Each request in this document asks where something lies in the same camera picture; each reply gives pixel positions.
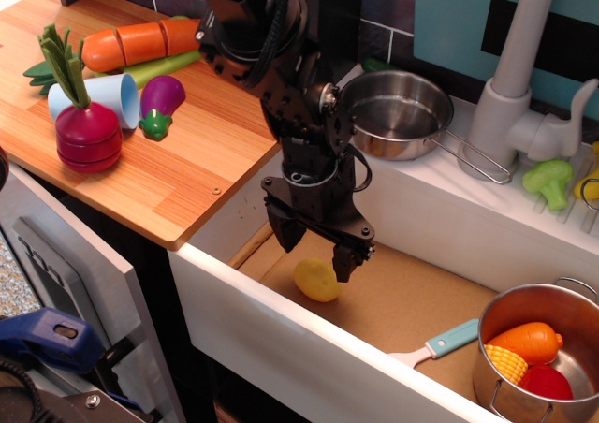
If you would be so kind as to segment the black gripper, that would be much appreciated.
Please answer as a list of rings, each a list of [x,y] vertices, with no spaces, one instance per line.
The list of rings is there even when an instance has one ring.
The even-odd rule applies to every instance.
[[[268,176],[261,181],[270,227],[290,253],[306,231],[331,241],[332,265],[339,283],[374,253],[374,230],[353,201],[352,188],[337,178],[315,184],[297,184]]]

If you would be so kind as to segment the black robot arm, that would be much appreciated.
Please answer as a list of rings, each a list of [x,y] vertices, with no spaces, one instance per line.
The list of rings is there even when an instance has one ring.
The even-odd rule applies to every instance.
[[[306,232],[334,245],[339,282],[374,252],[372,226],[354,204],[364,156],[352,144],[354,117],[329,63],[308,34],[305,0],[205,0],[199,50],[213,72],[256,97],[282,151],[281,173],[263,179],[270,226],[293,250]]]

